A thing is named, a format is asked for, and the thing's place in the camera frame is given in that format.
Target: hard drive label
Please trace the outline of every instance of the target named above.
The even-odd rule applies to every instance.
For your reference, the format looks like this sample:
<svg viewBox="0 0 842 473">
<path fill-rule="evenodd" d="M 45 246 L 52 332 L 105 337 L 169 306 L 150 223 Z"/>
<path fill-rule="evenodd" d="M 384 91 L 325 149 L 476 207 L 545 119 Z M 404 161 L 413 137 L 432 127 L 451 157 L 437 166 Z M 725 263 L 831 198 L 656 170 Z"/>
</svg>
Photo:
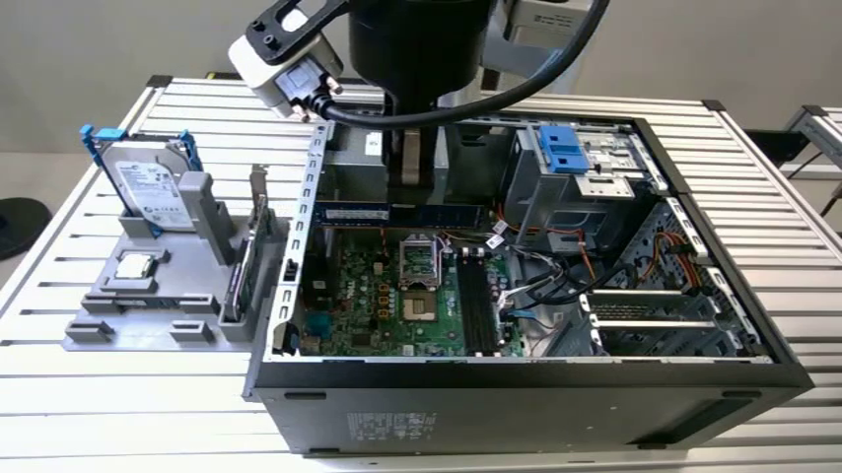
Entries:
<svg viewBox="0 0 842 473">
<path fill-rule="evenodd" d="M 116 162 L 129 197 L 142 217 L 164 230 L 193 230 L 169 169 L 157 163 Z"/>
</svg>

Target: slotted metal surface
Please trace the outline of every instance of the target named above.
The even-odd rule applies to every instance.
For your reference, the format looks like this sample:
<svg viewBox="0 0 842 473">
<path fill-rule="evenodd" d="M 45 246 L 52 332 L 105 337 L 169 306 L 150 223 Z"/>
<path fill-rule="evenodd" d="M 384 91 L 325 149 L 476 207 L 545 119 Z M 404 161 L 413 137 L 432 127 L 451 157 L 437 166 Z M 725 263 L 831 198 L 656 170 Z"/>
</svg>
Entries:
<svg viewBox="0 0 842 473">
<path fill-rule="evenodd" d="M 379 100 L 357 87 L 345 98 Z M 261 405 L 238 397 L 248 354 L 62 352 L 64 325 L 120 234 L 120 202 L 92 168 L 0 291 L 0 458 L 14 458 L 0 469 L 581 471 L 588 462 L 588 471 L 842 471 L 839 241 L 729 117 L 697 101 L 539 96 L 517 109 L 648 120 L 814 390 L 687 452 L 304 459 L 289 453 Z M 292 215 L 312 125 L 278 120 L 240 82 L 176 79 L 148 89 L 122 126 L 196 132 L 232 212 L 249 205 L 249 165 L 268 165 L 270 205 Z"/>
</svg>

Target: wall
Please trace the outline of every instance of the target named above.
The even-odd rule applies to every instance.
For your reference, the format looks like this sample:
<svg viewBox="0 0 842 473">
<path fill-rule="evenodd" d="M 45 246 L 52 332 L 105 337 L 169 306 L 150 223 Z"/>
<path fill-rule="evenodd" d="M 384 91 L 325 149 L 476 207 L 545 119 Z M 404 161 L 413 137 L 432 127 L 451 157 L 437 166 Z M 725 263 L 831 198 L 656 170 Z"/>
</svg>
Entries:
<svg viewBox="0 0 842 473">
<path fill-rule="evenodd" d="M 150 74 L 229 69 L 269 3 L 2 0 L 0 151 L 76 152 L 78 125 L 117 123 Z M 613 0 L 575 92 L 716 98 L 744 125 L 780 126 L 799 104 L 842 103 L 839 18 L 838 0 Z"/>
<path fill-rule="evenodd" d="M 747 127 L 842 103 L 839 0 L 613 0 L 576 94 L 717 99 Z"/>
<path fill-rule="evenodd" d="M 270 3 L 1 0 L 0 151 L 78 152 L 78 127 L 116 125 L 152 74 L 230 70 L 228 46 Z M 328 37 L 346 56 L 345 34 Z"/>
</svg>

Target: wire bundle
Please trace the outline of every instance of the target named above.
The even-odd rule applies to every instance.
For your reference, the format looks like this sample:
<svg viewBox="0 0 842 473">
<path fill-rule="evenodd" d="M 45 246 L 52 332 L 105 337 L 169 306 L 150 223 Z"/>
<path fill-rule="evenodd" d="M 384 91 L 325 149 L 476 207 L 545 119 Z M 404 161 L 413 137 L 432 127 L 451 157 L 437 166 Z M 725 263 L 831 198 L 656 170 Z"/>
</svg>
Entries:
<svg viewBox="0 0 842 473">
<path fill-rule="evenodd" d="M 671 232 L 659 232 L 655 234 L 655 239 L 652 241 L 652 256 L 648 260 L 648 266 L 645 266 L 645 270 L 637 279 L 637 283 L 641 283 L 645 280 L 657 266 L 657 260 L 660 259 L 660 241 L 663 239 L 672 245 L 687 244 L 684 237 L 679 234 Z M 681 270 L 684 271 L 687 282 L 693 288 L 697 288 L 701 285 L 701 276 L 696 272 L 693 263 L 689 261 L 689 257 L 685 253 L 675 253 L 675 255 L 677 257 Z"/>
</svg>

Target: sticker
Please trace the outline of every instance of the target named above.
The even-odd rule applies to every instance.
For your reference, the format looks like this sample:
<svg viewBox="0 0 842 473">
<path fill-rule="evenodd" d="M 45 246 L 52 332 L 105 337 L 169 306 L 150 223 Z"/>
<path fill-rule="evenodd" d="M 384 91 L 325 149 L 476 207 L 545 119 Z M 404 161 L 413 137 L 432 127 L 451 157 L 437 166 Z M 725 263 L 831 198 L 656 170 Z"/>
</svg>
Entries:
<svg viewBox="0 0 842 473">
<path fill-rule="evenodd" d="M 146 305 L 145 301 L 136 301 L 130 299 L 117 299 L 117 305 Z"/>
<path fill-rule="evenodd" d="M 371 132 L 365 135 L 365 156 L 380 156 L 383 147 L 383 133 Z"/>
<path fill-rule="evenodd" d="M 488 241 L 485 241 L 485 245 L 491 248 L 495 249 L 497 246 L 500 246 L 500 244 L 505 241 L 505 239 L 499 236 L 499 235 L 493 235 L 491 238 L 488 238 Z"/>
<path fill-rule="evenodd" d="M 328 220 L 389 220 L 388 210 L 325 210 Z"/>
<path fill-rule="evenodd" d="M 116 162 L 134 206 L 142 217 L 164 230 L 193 230 L 169 169 L 158 163 Z"/>
<path fill-rule="evenodd" d="M 346 426 L 351 438 L 365 440 L 429 440 L 435 412 L 349 412 Z"/>
<path fill-rule="evenodd" d="M 505 220 L 497 220 L 491 230 L 495 234 L 501 235 L 505 229 L 509 227 L 509 224 L 505 223 Z"/>
</svg>

